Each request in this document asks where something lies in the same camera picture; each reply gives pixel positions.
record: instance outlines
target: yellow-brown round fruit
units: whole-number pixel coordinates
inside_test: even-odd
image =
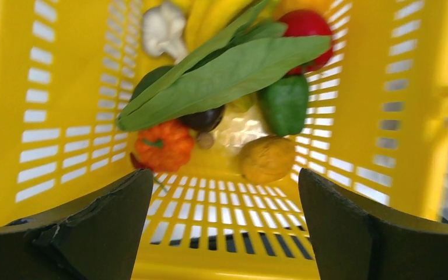
[[[295,162],[295,144],[286,138],[265,136],[240,151],[241,174],[253,184],[268,184],[289,174]]]

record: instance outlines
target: plastic basket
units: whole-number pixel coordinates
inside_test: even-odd
[[[142,11],[157,3],[0,0],[0,225],[132,170],[132,135],[114,119],[134,84],[170,63],[139,45]],[[318,279],[296,186],[303,167],[437,217],[448,162],[448,0],[336,0],[325,16],[335,56],[308,76],[290,176],[253,186],[235,171],[232,149],[196,149],[179,173],[157,175],[169,192],[153,193],[134,278]],[[256,137],[252,116],[227,118],[219,133]]]

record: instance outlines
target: small pumpkin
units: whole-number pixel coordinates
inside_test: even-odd
[[[294,142],[272,135],[247,143],[239,154],[241,174],[253,184],[268,184],[284,178],[294,162]]]
[[[153,172],[176,172],[190,161],[195,141],[190,130],[177,120],[166,121],[138,132],[138,161]]]

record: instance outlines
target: green bell pepper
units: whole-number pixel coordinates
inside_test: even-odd
[[[258,105],[277,136],[296,135],[305,126],[309,85],[303,75],[288,76],[259,91]]]

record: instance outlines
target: dark purple eggplant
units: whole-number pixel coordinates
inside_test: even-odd
[[[225,108],[226,106],[222,105],[219,108],[210,109],[205,112],[182,116],[179,120],[192,130],[211,132],[221,123]]]

